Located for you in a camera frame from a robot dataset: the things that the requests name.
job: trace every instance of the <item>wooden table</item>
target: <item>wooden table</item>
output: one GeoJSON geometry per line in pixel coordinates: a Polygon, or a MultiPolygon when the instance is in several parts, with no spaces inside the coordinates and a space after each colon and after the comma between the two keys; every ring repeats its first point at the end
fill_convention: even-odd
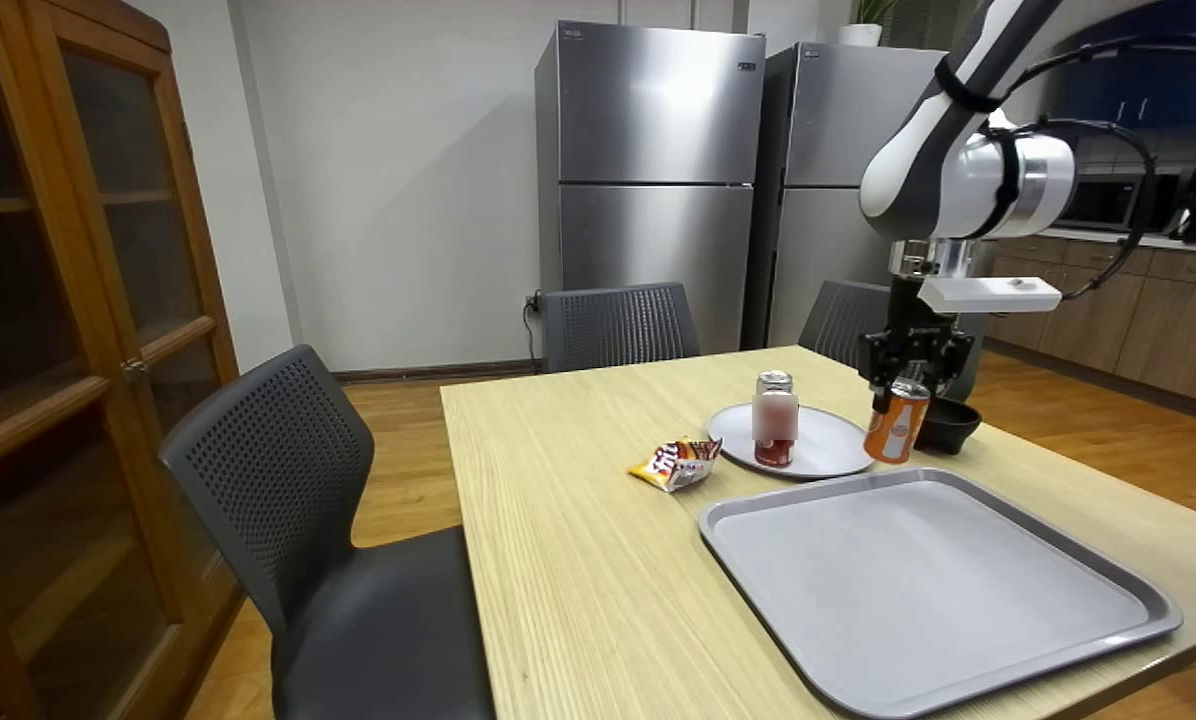
{"type": "MultiPolygon", "coordinates": [[[[749,402],[760,367],[787,367],[805,402],[869,422],[855,372],[805,346],[446,387],[500,714],[829,714],[696,529],[724,494],[787,485],[729,459],[680,494],[630,481],[656,442],[749,402]]],[[[1168,641],[960,714],[1090,711],[1196,655],[1196,512],[997,427],[958,459],[913,462],[978,481],[1143,574],[1186,616],[1168,641]]]]}

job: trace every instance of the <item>white plate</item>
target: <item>white plate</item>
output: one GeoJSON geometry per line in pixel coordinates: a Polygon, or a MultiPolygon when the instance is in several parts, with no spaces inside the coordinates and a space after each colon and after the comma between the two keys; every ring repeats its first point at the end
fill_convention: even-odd
{"type": "Polygon", "coordinates": [[[864,452],[864,430],[844,416],[800,409],[795,442],[787,467],[756,462],[753,402],[714,416],[708,436],[722,438],[722,452],[735,462],[749,462],[768,475],[813,481],[813,475],[848,475],[871,467],[864,452]]]}

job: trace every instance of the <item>stainless steel refrigerator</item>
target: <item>stainless steel refrigerator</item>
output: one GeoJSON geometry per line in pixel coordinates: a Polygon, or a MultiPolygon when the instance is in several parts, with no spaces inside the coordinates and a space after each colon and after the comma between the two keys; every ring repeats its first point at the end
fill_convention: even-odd
{"type": "Polygon", "coordinates": [[[795,342],[823,279],[888,285],[861,175],[940,52],[795,43],[763,63],[744,346],[795,342]]]}
{"type": "Polygon", "coordinates": [[[763,35],[560,23],[536,63],[545,288],[680,279],[742,346],[763,35]]]}

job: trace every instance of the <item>gray tray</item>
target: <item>gray tray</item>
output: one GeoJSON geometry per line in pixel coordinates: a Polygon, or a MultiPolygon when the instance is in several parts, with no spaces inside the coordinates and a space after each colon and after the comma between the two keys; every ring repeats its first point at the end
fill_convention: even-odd
{"type": "Polygon", "coordinates": [[[800,674],[861,714],[921,714],[1181,624],[1168,600],[949,472],[724,498],[706,538],[800,674]]]}

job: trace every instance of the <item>refrigerator door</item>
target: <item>refrigerator door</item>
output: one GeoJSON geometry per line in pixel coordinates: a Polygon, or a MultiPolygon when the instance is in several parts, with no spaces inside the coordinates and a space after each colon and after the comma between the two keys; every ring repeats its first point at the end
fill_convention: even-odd
{"type": "Polygon", "coordinates": [[[683,285],[706,352],[742,346],[744,186],[560,182],[560,288],[683,285]]]}
{"type": "Polygon", "coordinates": [[[861,182],[909,120],[940,52],[800,43],[786,182],[861,182]]]}
{"type": "Polygon", "coordinates": [[[888,238],[855,186],[787,186],[777,242],[768,342],[795,342],[823,279],[888,285],[888,238]]]}
{"type": "Polygon", "coordinates": [[[749,182],[763,35],[560,23],[560,180],[749,182]]]}

